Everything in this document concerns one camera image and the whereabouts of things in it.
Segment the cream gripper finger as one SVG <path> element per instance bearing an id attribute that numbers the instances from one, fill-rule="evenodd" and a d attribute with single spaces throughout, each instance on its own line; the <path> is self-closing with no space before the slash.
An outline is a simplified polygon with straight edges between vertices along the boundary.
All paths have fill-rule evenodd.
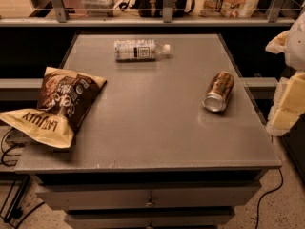
<path id="1" fill-rule="evenodd" d="M 305 72 L 290 78 L 281 77 L 274 93 L 266 124 L 269 135 L 282 136 L 290 132 L 305 113 Z"/>
<path id="2" fill-rule="evenodd" d="M 290 31 L 284 31 L 277 35 L 267 44 L 265 50 L 274 54 L 285 52 L 287 48 L 289 32 Z"/>

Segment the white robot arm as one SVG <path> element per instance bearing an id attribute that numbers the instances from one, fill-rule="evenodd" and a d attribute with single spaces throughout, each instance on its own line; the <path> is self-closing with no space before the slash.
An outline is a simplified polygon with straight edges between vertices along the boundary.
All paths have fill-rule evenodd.
<path id="1" fill-rule="evenodd" d="M 266 124 L 269 135 L 283 136 L 305 114 L 305 13 L 288 31 L 270 41 L 265 50 L 275 54 L 283 52 L 286 65 L 295 70 L 290 78 L 280 78 Z"/>

